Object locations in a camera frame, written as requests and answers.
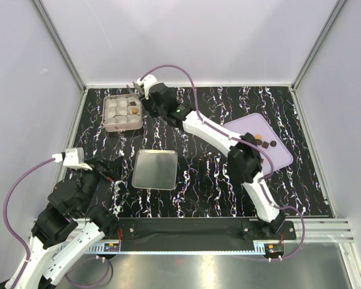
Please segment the metal tongs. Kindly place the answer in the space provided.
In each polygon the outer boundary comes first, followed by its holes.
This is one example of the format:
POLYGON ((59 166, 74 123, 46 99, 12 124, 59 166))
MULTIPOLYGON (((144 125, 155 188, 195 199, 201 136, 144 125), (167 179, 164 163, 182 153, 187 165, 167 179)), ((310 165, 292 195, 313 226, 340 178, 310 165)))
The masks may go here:
POLYGON ((130 94, 134 95, 139 100, 142 100, 143 98, 145 98, 144 89, 140 85, 138 85, 136 82, 132 82, 131 85, 127 84, 126 88, 130 94))

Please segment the dark square chocolate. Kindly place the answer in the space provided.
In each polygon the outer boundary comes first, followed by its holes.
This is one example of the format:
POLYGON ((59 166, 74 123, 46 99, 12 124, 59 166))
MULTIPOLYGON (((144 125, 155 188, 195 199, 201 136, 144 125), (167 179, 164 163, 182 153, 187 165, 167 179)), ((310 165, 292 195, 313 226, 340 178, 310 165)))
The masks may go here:
POLYGON ((262 147, 264 148, 264 149, 267 149, 268 147, 269 147, 269 143, 268 142, 263 142, 262 143, 262 147))

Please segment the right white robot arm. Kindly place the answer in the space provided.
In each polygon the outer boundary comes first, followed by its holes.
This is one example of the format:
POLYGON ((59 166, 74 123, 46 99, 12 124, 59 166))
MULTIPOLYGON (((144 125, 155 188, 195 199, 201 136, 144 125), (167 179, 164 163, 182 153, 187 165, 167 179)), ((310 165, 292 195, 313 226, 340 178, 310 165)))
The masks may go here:
POLYGON ((275 201, 265 182, 261 153, 256 149, 253 135, 229 131, 188 104, 180 103, 171 89, 162 82, 139 81, 135 88, 140 101, 151 117, 159 117, 169 126, 199 137, 218 149, 227 158, 230 180, 240 183, 253 202, 267 238, 276 238, 283 231, 285 213, 275 201))

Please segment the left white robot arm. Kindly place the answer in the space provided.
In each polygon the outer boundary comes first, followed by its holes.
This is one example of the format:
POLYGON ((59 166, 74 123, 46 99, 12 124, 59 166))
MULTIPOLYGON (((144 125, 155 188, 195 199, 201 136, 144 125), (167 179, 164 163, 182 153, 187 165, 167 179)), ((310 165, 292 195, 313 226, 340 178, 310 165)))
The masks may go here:
POLYGON ((121 157, 85 159, 82 148, 66 149, 15 181, 5 197, 2 215, 9 233, 24 247, 25 256, 14 275, 0 283, 0 288, 55 288, 93 244, 103 238, 122 238, 117 217, 105 205, 91 204, 101 181, 116 182, 121 161, 121 157), (34 222, 30 240, 25 241, 10 225, 8 203, 21 181, 49 163, 80 170, 81 176, 79 181, 63 179, 54 185, 46 208, 34 222))

